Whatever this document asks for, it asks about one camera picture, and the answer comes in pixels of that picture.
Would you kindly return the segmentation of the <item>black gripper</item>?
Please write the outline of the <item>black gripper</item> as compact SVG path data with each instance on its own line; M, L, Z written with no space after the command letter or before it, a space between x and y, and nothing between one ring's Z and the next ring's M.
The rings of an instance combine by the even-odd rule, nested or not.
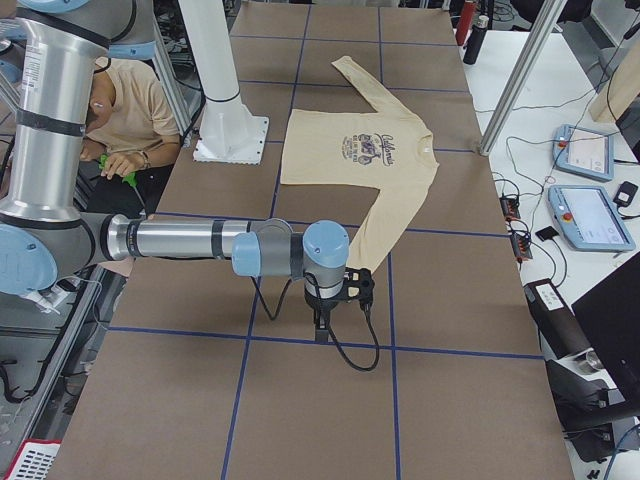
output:
M304 298L309 307L314 309L315 341L327 343L329 341L330 314L327 313L344 300L344 287L320 288L316 290L311 285L305 286Z

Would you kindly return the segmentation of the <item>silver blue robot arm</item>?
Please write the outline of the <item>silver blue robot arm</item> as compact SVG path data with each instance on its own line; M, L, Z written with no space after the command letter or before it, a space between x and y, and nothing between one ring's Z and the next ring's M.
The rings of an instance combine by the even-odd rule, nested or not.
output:
M279 219L131 220L84 213L73 196L97 59L151 58L148 1L23 1L27 33L8 194L1 201L1 289L28 296L107 260L219 259L240 276L305 283L315 337L328 338L330 312L347 299L349 237L323 220L297 233Z

